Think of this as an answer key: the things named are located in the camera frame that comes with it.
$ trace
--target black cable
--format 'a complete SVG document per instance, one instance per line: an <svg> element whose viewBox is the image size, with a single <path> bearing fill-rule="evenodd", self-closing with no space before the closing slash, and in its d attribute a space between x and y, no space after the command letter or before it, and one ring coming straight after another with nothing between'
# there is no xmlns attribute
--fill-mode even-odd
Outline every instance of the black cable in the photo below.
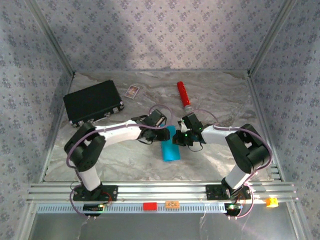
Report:
<svg viewBox="0 0 320 240"><path fill-rule="evenodd" d="M140 143L145 144L145 145L151 145L153 143L153 141L151 141L150 143L146 142L146 141L141 141L140 139L137 139Z"/></svg>
<svg viewBox="0 0 320 240"><path fill-rule="evenodd" d="M188 145L188 149L189 149L191 152L194 152L194 153L200 152L202 149L204 149L204 146L202 146L201 142L199 142L199 143L200 143L200 146L201 146L201 149L200 149L200 150L197 150L197 151L191 150L189 145Z"/></svg>

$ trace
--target black case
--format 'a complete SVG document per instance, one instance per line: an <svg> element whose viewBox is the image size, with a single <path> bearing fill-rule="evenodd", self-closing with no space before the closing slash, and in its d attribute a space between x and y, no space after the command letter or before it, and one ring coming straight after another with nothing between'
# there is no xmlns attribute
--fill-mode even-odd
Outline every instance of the black case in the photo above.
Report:
<svg viewBox="0 0 320 240"><path fill-rule="evenodd" d="M63 101L70 124L74 127L107 118L124 108L112 80L69 93L63 97Z"/></svg>

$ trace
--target card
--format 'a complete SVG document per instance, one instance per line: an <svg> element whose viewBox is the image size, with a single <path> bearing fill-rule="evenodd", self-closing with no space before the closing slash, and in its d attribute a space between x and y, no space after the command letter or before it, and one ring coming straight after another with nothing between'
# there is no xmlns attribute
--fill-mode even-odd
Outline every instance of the card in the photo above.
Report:
<svg viewBox="0 0 320 240"><path fill-rule="evenodd" d="M130 99L134 99L135 96L137 95L139 89L140 89L140 87L131 85L128 88L128 90L126 91L124 96L127 97L127 98L130 98Z"/></svg>

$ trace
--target blue sponge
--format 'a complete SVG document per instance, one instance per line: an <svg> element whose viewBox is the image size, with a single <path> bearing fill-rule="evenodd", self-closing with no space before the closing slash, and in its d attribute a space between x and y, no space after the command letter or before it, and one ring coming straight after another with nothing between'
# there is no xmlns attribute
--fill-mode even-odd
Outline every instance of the blue sponge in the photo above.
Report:
<svg viewBox="0 0 320 240"><path fill-rule="evenodd" d="M175 126L168 126L167 129L170 132L170 140L161 142L163 161L180 160L179 146L172 143L172 137L176 134L176 128Z"/></svg>

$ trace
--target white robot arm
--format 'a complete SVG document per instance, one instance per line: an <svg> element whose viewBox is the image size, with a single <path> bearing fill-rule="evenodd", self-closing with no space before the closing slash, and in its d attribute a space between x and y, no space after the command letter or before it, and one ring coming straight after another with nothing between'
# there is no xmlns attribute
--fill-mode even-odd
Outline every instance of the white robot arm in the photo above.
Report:
<svg viewBox="0 0 320 240"><path fill-rule="evenodd" d="M155 110L149 116L135 117L126 122L109 126L93 126L87 122L80 127L64 146L64 151L70 155L71 161L69 165L77 171L78 177L86 190L92 192L101 185L95 164L104 146L142 138L152 142L169 140L170 133L166 128L149 129L141 127L150 126L157 128L166 119L160 111ZM87 141L90 141L88 145L85 141L78 143L81 138L90 132L94 133L86 138ZM73 146L77 143L78 146L70 153Z"/></svg>
<svg viewBox="0 0 320 240"><path fill-rule="evenodd" d="M229 146L236 165L222 180L222 185L228 188L231 196L236 194L255 171L270 158L270 153L263 142L248 134L249 132L259 136L250 124L245 124L237 131L219 130L219 127L213 125L203 126L194 113L189 113L182 118L179 125L181 130L177 130L172 138L174 144L192 146L194 142L199 142Z"/></svg>

